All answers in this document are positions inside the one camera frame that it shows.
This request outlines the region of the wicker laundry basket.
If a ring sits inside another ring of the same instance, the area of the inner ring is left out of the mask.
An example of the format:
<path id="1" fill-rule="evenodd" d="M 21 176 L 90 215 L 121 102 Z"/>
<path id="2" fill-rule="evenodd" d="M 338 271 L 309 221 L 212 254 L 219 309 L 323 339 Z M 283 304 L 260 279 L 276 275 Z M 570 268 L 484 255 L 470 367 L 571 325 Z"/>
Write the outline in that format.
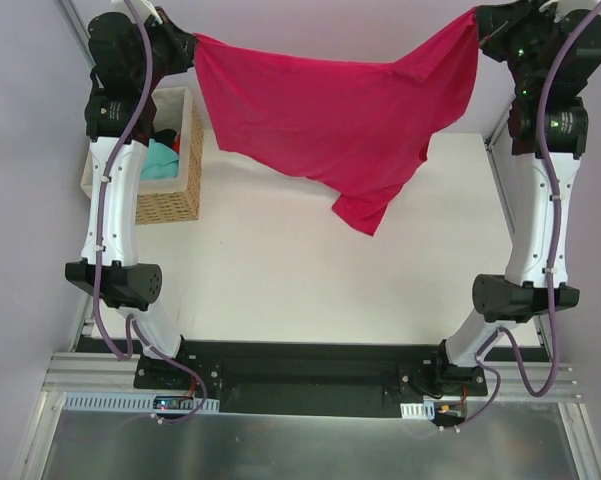
<path id="1" fill-rule="evenodd" d="M 135 192 L 137 225 L 192 221 L 199 218 L 201 164 L 204 143 L 202 123 L 193 103 L 191 91 L 187 87 L 158 88 L 151 99 L 157 111 L 153 127 L 160 131 L 174 130 L 179 135 L 178 164 L 175 176 L 139 180 Z M 148 152 L 142 144 L 126 144 L 118 153 L 116 166 L 109 173 L 113 183 L 116 173 L 124 173 L 130 166 L 132 177 L 141 175 L 146 165 Z M 86 156 L 80 186 L 87 197 L 92 196 L 92 152 Z"/>

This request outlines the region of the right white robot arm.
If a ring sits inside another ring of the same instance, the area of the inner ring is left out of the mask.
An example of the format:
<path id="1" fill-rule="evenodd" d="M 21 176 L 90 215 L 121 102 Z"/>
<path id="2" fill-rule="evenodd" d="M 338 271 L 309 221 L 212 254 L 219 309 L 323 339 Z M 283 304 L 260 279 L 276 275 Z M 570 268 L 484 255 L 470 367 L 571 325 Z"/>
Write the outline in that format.
<path id="1" fill-rule="evenodd" d="M 482 52 L 506 63 L 514 81 L 507 121 L 517 168 L 514 231 L 504 274 L 475 278 L 472 314 L 439 346 L 430 382 L 446 395 L 505 329 L 577 304 L 565 237 L 589 130 L 581 93 L 601 65 L 600 1 L 515 1 L 476 14 Z"/>

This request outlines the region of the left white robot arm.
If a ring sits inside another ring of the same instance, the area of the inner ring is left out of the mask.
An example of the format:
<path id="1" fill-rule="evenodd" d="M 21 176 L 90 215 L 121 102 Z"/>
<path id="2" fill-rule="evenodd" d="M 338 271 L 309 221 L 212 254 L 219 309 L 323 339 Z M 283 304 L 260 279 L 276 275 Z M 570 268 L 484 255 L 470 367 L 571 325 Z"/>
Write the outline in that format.
<path id="1" fill-rule="evenodd" d="M 138 224 L 199 216 L 204 132 L 186 87 L 162 88 L 167 76 L 194 65 L 196 37 L 148 1 L 117 1 L 88 25 L 95 62 L 85 107 L 91 180 L 89 225 L 81 256 L 66 279 L 93 300 L 97 328 L 112 353 L 128 359 L 106 332 L 100 307 L 125 320 L 147 357 L 161 360 L 156 375 L 184 387 L 190 363 L 178 356 L 182 339 L 160 303 L 162 271 L 138 259 Z"/>

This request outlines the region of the pink t shirt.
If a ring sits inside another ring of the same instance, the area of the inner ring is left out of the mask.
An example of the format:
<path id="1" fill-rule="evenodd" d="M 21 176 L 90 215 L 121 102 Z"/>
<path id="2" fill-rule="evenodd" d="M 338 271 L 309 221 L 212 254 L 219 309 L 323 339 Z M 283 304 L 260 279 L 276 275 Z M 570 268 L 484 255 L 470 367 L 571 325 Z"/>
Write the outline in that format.
<path id="1" fill-rule="evenodd" d="M 478 57 L 468 11 L 389 63 L 268 53 L 203 35 L 195 68 L 220 149 L 326 185 L 338 195 L 333 212 L 373 235 L 432 136 L 464 115 Z"/>

